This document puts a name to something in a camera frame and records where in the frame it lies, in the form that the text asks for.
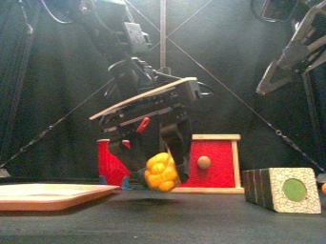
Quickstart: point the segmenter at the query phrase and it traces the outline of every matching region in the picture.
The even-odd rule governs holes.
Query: red wooden box
[[[189,178],[173,193],[243,193],[239,179],[237,134],[193,134],[191,142]],[[108,139],[97,140],[98,175],[108,185],[122,185],[129,171],[108,151]],[[208,157],[209,166],[200,169],[197,161]]]
[[[129,171],[121,161],[108,151],[109,139],[96,141],[97,146],[97,172],[104,177],[105,183],[113,186],[122,185],[122,178],[129,176]]]
[[[191,142],[189,178],[173,192],[177,193],[243,193],[240,188],[237,134],[193,134]],[[208,160],[207,169],[200,160]]]

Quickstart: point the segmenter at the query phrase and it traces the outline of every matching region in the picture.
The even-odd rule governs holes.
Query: cable
[[[192,13],[192,15],[177,25],[177,27],[169,32],[169,34],[167,36],[171,36],[176,30],[192,19],[192,17],[195,15],[197,15],[197,13],[207,7],[207,5],[212,2],[212,0],[209,0],[208,2],[204,3],[204,5]]]
[[[205,88],[209,91],[209,94],[208,95],[215,94],[215,90],[205,83],[203,83],[200,81],[197,83],[199,83],[199,86],[200,87]]]
[[[110,72],[112,71],[112,69],[116,67],[116,66],[118,66],[118,65],[121,65],[121,64],[124,64],[125,63],[125,59],[122,59],[122,60],[120,60],[120,61],[117,61],[113,65],[110,65],[109,67],[108,67],[108,72]]]
[[[151,23],[151,21],[148,20],[148,18],[140,13],[140,11],[134,8],[134,6],[126,0],[124,0],[124,2],[130,6],[132,9],[134,9],[134,11],[141,15],[141,17],[148,21],[148,23],[159,31],[159,28]]]
[[[52,19],[53,19],[57,23],[64,24],[64,25],[72,23],[72,21],[66,21],[66,22],[65,22],[65,21],[60,20],[60,19],[53,15],[53,13],[50,12],[50,10],[48,9],[48,7],[46,7],[46,5],[45,5],[45,3],[44,3],[44,0],[40,0],[40,2],[41,2],[41,4],[42,4],[44,9],[45,9],[45,11],[48,12],[49,16],[52,17]]]
[[[68,116],[88,102],[88,100],[101,91],[101,89],[114,80],[112,78],[88,97],[86,99],[52,124],[46,129],[20,148],[17,153],[0,165],[2,169],[22,153],[26,152],[28,148],[33,146],[48,134],[49,131],[68,118]]]
[[[299,1],[297,0],[289,0],[289,1],[296,1],[295,6],[292,7],[292,9],[295,10],[295,8],[297,7]],[[285,20],[265,19],[265,18],[260,17],[259,14],[255,11],[255,0],[251,0],[249,1],[249,11],[251,11],[251,14],[253,15],[253,17],[256,18],[257,21],[260,21],[263,23],[271,23],[271,24],[275,24],[276,22],[285,22],[285,21],[288,21],[289,18],[291,18],[291,14],[292,14],[292,11],[291,11],[291,14],[288,15],[288,17],[287,17]]]
[[[33,27],[30,26],[30,24],[28,23],[26,14],[25,14],[25,8],[24,8],[22,5],[20,6],[20,9],[21,9],[22,16],[24,16],[24,21],[25,21],[25,26],[26,26],[26,33],[32,34],[34,30],[33,30]]]

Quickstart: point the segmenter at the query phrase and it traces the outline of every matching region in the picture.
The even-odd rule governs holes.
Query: yellow toy
[[[161,193],[169,192],[180,183],[175,160],[168,153],[161,152],[148,160],[145,180],[149,188]]]

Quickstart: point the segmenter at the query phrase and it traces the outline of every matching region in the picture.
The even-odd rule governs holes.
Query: green circle
[[[300,202],[307,195],[307,188],[300,180],[289,178],[284,181],[283,192],[288,200]]]

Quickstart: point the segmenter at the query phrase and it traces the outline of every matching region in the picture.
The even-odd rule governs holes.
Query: wooden tray
[[[0,211],[58,211],[94,200],[118,186],[16,184],[0,186]]]

